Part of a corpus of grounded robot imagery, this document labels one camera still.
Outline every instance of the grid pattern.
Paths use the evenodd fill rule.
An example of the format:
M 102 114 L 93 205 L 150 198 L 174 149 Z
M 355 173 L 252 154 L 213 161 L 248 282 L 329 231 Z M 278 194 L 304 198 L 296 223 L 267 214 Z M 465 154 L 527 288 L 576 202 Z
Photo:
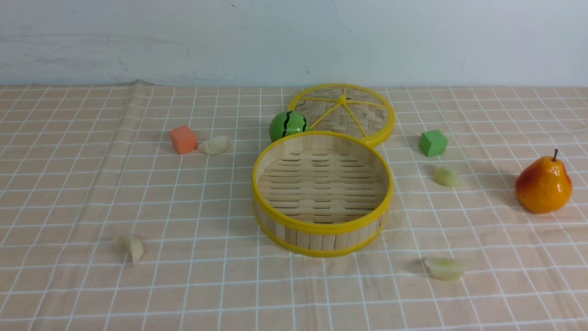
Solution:
M 377 88 L 398 124 L 380 146 L 392 221 L 344 257 L 290 254 L 260 234 L 250 174 L 272 117 L 301 88 L 0 86 L 1 330 L 588 330 L 588 88 Z M 167 130 L 226 135 L 176 155 Z M 441 157 L 420 133 L 449 138 Z M 525 213 L 523 167 L 555 148 L 574 183 Z M 432 165 L 465 188 L 436 185 Z M 111 245 L 135 233 L 133 267 Z M 455 282 L 422 258 L 466 259 Z

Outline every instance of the white dumpling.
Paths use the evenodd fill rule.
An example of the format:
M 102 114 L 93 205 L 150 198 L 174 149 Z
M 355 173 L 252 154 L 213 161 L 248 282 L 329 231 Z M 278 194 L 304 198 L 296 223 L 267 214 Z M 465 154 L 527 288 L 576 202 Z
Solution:
M 213 139 L 206 140 L 198 146 L 198 150 L 206 155 L 219 155 L 229 148 L 229 138 L 224 135 Z

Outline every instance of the toy watermelon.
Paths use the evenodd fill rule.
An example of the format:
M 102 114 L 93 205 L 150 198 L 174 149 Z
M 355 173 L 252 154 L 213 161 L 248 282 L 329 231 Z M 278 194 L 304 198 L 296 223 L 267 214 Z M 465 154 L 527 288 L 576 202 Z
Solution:
M 308 123 L 304 115 L 297 111 L 285 111 L 276 115 L 269 124 L 269 138 L 272 142 L 291 135 L 306 131 Z

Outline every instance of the pear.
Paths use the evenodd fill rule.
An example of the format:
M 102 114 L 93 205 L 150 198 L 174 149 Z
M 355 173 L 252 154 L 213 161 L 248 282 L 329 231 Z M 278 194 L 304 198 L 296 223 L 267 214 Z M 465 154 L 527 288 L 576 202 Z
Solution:
M 563 208 L 572 197 L 573 185 L 566 166 L 553 157 L 543 156 L 517 177 L 514 190 L 519 202 L 531 213 L 546 214 Z

